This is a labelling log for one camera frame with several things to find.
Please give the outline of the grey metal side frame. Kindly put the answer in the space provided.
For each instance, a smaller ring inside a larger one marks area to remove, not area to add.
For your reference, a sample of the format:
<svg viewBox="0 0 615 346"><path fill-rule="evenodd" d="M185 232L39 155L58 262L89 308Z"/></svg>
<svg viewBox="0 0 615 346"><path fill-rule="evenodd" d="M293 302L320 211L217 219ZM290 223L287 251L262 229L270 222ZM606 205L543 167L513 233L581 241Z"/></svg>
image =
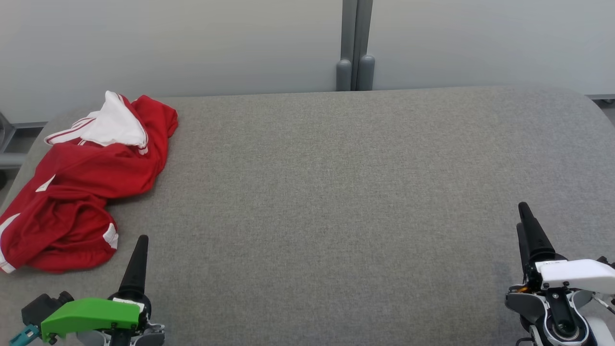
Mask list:
<svg viewBox="0 0 615 346"><path fill-rule="evenodd" d="M43 129L48 123L10 123L6 116L0 112L0 170L15 169L22 166L25 161L25 153L9 153L7 147L15 138L18 131L29 131L30 129Z"/></svg>

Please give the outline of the red shorts white stripes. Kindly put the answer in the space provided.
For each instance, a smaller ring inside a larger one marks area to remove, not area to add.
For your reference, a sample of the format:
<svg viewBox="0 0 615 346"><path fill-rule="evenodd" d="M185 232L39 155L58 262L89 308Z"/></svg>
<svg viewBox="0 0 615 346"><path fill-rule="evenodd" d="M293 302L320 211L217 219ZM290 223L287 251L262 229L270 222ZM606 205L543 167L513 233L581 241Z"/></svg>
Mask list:
<svg viewBox="0 0 615 346"><path fill-rule="evenodd" d="M0 270L92 269L114 256L118 239L105 199L61 186L24 188L0 215Z"/></svg>

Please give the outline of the grey partition post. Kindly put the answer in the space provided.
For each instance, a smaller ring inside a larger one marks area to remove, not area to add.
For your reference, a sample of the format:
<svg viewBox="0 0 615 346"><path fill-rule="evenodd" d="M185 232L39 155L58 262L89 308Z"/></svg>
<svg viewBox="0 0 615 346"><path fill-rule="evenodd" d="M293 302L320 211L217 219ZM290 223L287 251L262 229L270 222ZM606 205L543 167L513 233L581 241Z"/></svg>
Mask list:
<svg viewBox="0 0 615 346"><path fill-rule="evenodd" d="M371 91L375 57L368 53L373 0L343 0L336 91Z"/></svg>

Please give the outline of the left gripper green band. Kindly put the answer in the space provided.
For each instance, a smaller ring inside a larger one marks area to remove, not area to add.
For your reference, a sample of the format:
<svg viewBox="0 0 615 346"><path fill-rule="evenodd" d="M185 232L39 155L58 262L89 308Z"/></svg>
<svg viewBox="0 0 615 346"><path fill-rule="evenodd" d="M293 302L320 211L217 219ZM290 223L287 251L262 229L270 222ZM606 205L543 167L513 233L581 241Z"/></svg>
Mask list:
<svg viewBox="0 0 615 346"><path fill-rule="evenodd" d="M53 301L53 312L40 324L43 342L53 345L69 334L101 332L109 346L131 346L142 336L151 317L151 302L145 296L148 262L147 235L140 235L119 287L110 299L88 297L75 300L62 292Z"/></svg>

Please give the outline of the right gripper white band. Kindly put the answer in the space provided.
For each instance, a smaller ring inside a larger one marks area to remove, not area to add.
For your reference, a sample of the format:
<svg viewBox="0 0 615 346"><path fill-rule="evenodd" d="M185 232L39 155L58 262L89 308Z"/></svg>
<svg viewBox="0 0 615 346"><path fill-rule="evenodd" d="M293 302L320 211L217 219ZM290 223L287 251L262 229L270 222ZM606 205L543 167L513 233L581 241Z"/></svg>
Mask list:
<svg viewBox="0 0 615 346"><path fill-rule="evenodd" d="M593 259L555 260L555 249L540 222L532 214L529 204L520 202L518 212L518 247L527 287L533 290L569 288L615 294L613 267Z"/></svg>

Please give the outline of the red white basketball jersey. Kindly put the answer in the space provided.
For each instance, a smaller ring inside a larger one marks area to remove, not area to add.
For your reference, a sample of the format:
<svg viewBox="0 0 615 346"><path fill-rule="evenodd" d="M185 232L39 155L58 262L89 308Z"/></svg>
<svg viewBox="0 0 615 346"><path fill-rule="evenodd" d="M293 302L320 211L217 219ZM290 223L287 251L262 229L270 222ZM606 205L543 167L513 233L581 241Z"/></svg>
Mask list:
<svg viewBox="0 0 615 346"><path fill-rule="evenodd" d="M169 105L107 91L99 110L43 138L48 151L7 208L58 186L102 199L143 194L165 167L178 125L178 112Z"/></svg>

